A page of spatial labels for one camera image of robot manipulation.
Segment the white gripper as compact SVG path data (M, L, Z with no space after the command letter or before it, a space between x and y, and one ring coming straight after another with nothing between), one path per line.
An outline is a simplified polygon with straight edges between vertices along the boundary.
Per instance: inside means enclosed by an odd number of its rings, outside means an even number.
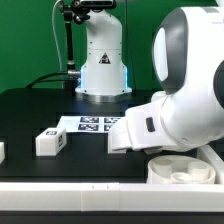
M126 110L108 132L112 149L172 149L174 141L162 125L160 111L163 101L154 101Z

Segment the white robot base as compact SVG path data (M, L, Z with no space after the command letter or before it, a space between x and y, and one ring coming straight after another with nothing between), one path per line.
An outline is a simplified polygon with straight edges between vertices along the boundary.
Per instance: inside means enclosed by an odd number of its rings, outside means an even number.
M89 15L87 59L75 91L95 102L111 102L132 92L127 84L127 67L122 62L122 25L105 10L91 11Z

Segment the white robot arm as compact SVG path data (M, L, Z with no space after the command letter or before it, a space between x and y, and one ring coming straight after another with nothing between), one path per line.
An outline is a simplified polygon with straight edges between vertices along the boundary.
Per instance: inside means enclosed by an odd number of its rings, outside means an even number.
M162 90L109 130L108 151L184 152L224 137L224 6L180 7L152 46Z

